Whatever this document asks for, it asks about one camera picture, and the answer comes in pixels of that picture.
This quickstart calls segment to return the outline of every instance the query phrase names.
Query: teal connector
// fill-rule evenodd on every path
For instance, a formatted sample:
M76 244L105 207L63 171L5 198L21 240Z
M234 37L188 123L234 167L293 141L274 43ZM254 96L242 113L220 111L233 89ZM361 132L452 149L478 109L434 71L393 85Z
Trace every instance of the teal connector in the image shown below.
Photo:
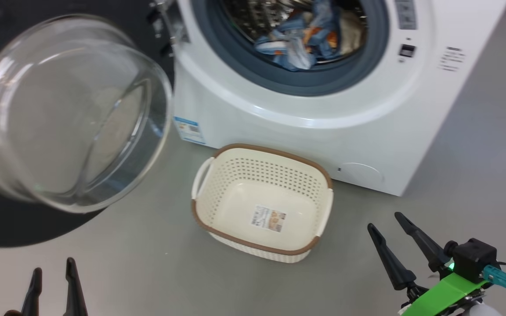
M484 268L484 280L506 288L506 273L494 266L486 266Z

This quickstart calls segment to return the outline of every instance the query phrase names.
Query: green bracket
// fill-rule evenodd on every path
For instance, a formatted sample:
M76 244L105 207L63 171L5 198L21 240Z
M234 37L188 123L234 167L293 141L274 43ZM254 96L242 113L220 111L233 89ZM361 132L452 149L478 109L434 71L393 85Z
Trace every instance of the green bracket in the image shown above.
M474 284L452 273L415 300L403 316L435 316L484 284L485 280Z

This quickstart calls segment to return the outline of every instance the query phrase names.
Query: floor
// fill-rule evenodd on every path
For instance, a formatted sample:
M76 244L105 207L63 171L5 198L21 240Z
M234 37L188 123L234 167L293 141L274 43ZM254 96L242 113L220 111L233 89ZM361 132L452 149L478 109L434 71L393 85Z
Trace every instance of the floor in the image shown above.
M43 270L41 315L65 311L65 260L76 258L91 316L395 315L395 292L367 233L432 286L427 262L394 219L403 212L439 244L475 237L506 261L506 15L402 198L335 183L320 244L302 262L255 258L220 244L191 216L192 179L213 150L172 133L128 197L55 240L0 249L0 315L22 305ZM486 302L506 314L506 291Z

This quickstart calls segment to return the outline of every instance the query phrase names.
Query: laundry basket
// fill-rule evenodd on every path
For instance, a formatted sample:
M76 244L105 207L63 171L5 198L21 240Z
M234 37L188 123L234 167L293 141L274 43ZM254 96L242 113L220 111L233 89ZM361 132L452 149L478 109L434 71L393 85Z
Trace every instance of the laundry basket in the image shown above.
M333 204L329 174L286 152L232 144L206 160L192 186L196 221L215 239L293 263L323 233Z

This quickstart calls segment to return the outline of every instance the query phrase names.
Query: washing machine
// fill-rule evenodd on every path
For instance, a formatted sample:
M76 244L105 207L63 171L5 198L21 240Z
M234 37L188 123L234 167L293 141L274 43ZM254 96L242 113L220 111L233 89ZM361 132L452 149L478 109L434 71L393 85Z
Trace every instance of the washing machine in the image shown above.
M364 40L291 72L252 37L309 0L0 0L0 246L60 236L120 200L172 126L401 195L506 0L336 4Z
M173 47L182 138L293 152L336 180L397 196L506 8L506 0L360 0L364 45L290 72L253 49L225 2L162 4L181 13Z

